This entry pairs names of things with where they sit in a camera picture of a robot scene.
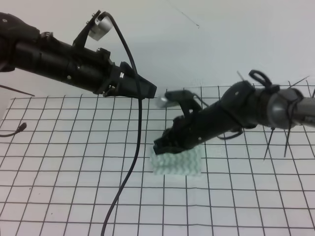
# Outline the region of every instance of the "black cable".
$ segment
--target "black cable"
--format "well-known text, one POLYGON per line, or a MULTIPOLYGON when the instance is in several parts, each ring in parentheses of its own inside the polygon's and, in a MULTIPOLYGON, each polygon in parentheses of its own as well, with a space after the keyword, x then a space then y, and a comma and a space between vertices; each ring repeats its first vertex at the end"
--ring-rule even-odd
POLYGON ((249 76, 252 77, 252 79, 256 80, 257 82, 259 82, 261 85, 263 85, 266 88, 268 88, 272 85, 268 76, 266 76, 264 73, 262 73, 259 70, 251 70, 249 72, 249 76))
POLYGON ((139 81, 139 77, 138 77, 138 72, 137 72, 137 69, 136 69, 136 65, 134 63, 134 60, 133 60, 133 57, 131 55, 131 52, 129 50, 129 47, 121 33, 121 31, 119 30, 114 18, 112 17, 111 14, 109 14, 108 12, 104 12, 105 16, 107 16, 110 21, 112 22, 118 36, 119 36, 119 39, 121 40, 124 48, 125 48, 125 51, 129 57, 129 60, 130 60, 130 63, 131 63, 131 67, 133 69, 133 72, 134 72, 134 77, 135 77, 135 81, 136 81, 136 86, 137 86, 137 93, 138 93, 138 106, 139 106, 139 118, 138 118, 138 138, 137 138, 137 146, 136 146, 136 152, 135 152, 135 155, 134 155, 134 158, 133 158, 133 161, 132 161, 132 164, 130 166, 130 169, 122 183, 122 185, 119 187, 119 190, 107 212, 107 215, 106 215, 106 218, 104 220, 104 223, 103 223, 103 227, 102 227, 102 231, 101 231, 101 236, 103 236, 105 234, 105 229, 106 229, 106 226, 107 226, 107 222, 109 220, 109 217, 115 207, 115 204, 120 196, 120 194, 122 193, 123 189, 124 189, 124 186, 125 184, 127 183, 132 171, 133 171, 133 168, 136 164, 136 161, 137 161, 137 158, 138 158, 138 154, 139 154, 139 150, 140 150, 140 140, 141 140, 141 123, 142 123, 142 96, 141 96, 141 90, 140 90, 140 81, 139 81))
POLYGON ((205 105, 206 107, 209 106, 209 105, 208 105, 207 103, 205 103, 196 93, 194 93, 193 95, 196 96, 196 97, 199 99, 199 101, 200 101, 203 105, 205 105))
POLYGON ((220 137, 220 136, 218 136, 218 139, 221 139, 221 140, 234 139, 234 138, 236 138, 236 137, 240 136, 241 134, 243 134, 243 131, 242 131, 242 130, 240 130, 238 133, 233 134, 233 135, 228 136, 228 137, 220 137))
POLYGON ((25 130, 26 127, 27 127, 27 125, 26 125, 26 123, 24 122, 24 123, 22 123, 22 124, 17 128, 17 130, 14 131, 13 133, 11 133, 11 134, 0 134, 0 138, 6 138, 6 137, 14 136, 14 135, 16 135, 16 134, 22 132, 23 130, 25 130))

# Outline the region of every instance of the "grid paper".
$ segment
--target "grid paper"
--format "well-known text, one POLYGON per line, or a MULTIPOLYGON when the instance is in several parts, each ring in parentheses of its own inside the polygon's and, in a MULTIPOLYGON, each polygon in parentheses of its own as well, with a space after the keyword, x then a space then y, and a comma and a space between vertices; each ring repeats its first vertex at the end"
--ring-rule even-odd
MULTIPOLYGON (((229 87, 189 88, 213 103, 229 87)), ((305 96, 314 86, 297 86, 305 96)), ((258 126, 233 140, 207 141, 199 177, 155 176, 153 140, 179 107, 143 100, 140 154, 110 217, 107 236, 315 236, 315 129, 258 126)), ((15 98, 0 133, 0 230, 3 236, 98 236, 132 162, 137 100, 15 98)))

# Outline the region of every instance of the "white sponge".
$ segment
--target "white sponge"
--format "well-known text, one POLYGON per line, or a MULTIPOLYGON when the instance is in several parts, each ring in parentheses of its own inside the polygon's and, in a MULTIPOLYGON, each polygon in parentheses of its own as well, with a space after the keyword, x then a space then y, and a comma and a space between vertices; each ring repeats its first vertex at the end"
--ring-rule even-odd
POLYGON ((164 153, 156 155, 151 150, 151 165, 153 172, 158 175, 184 175, 194 176, 201 172, 202 145, 181 153, 164 153))

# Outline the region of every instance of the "white wall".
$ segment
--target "white wall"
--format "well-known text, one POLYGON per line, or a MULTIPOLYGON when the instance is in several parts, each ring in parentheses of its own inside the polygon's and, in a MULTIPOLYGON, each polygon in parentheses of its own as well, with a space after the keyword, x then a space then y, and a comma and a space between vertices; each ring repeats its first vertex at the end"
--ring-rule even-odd
MULTIPOLYGON (((230 85, 239 80, 237 70, 246 76, 253 68, 274 82, 315 74, 314 0, 18 0, 1 4, 2 12, 41 31, 53 31, 69 44, 98 9, 114 16, 139 74, 158 87, 230 85)), ((89 39, 87 47, 111 51, 117 64, 128 61, 114 30, 99 42, 89 39)), ((52 89, 54 94, 82 93, 20 70, 0 74, 0 83, 36 95, 52 89)))

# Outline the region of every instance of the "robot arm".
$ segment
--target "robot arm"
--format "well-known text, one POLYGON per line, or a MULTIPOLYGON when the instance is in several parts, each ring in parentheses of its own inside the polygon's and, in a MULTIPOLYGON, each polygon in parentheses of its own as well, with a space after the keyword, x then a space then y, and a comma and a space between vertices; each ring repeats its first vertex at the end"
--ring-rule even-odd
MULTIPOLYGON (((85 48, 88 36, 99 40, 111 27, 110 20, 98 11, 68 45, 51 32, 40 33, 17 17, 0 13, 0 72, 19 68, 95 94, 137 98, 133 71, 126 62, 116 66, 109 51, 85 48)), ((142 98, 153 98, 157 87, 139 79, 142 98)))
MULTIPOLYGON (((260 71, 250 72, 255 79, 256 74, 266 77, 260 71)), ((179 153, 227 131, 237 132, 221 138, 230 139, 241 134, 243 128, 255 128, 258 124, 288 130, 300 124, 315 127, 314 98, 304 98, 295 88, 280 89, 269 79, 267 83, 259 82, 265 88, 256 89, 248 81, 235 83, 219 101, 205 109, 187 90, 167 92, 160 98, 159 106, 180 105, 184 115, 176 117, 173 126, 154 141, 155 153, 179 153)))

